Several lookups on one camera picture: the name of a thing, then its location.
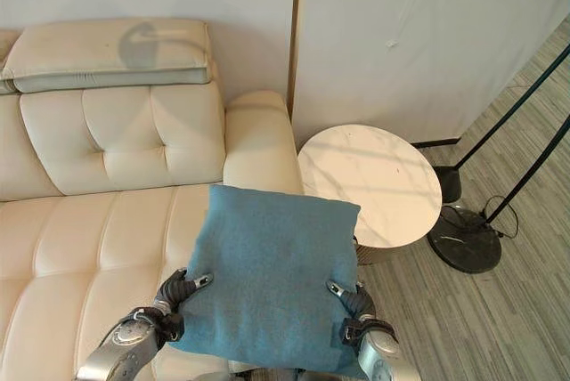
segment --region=floor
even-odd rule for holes
[[[570,42],[566,19],[457,145],[424,149],[432,164],[453,164],[485,134]],[[460,204],[480,210],[506,195],[570,113],[570,59],[461,169]],[[426,239],[360,268],[379,317],[395,325],[423,381],[570,379],[570,134],[512,206],[515,239],[502,239],[493,271],[455,271]],[[493,223],[511,232],[504,211]],[[284,379],[256,370],[255,381]]]

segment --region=white marble tabletop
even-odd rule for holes
[[[361,206],[354,235],[368,247],[400,247],[436,223],[442,192],[436,173],[402,138],[345,125],[311,138],[299,152],[305,194]]]

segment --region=blue felt cushion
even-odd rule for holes
[[[342,345],[346,311],[325,287],[354,291],[356,205],[212,185],[188,278],[214,282],[183,303],[176,348],[266,368],[363,377]]]

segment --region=sofa armrest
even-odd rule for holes
[[[287,109],[275,92],[246,93],[225,114],[224,183],[303,194]]]

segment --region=lamp base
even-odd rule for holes
[[[442,207],[427,235],[437,255],[461,272],[488,272],[501,260],[497,231],[480,214],[464,207]]]
[[[453,166],[433,166],[442,188],[444,203],[452,203],[461,197],[460,171]]]

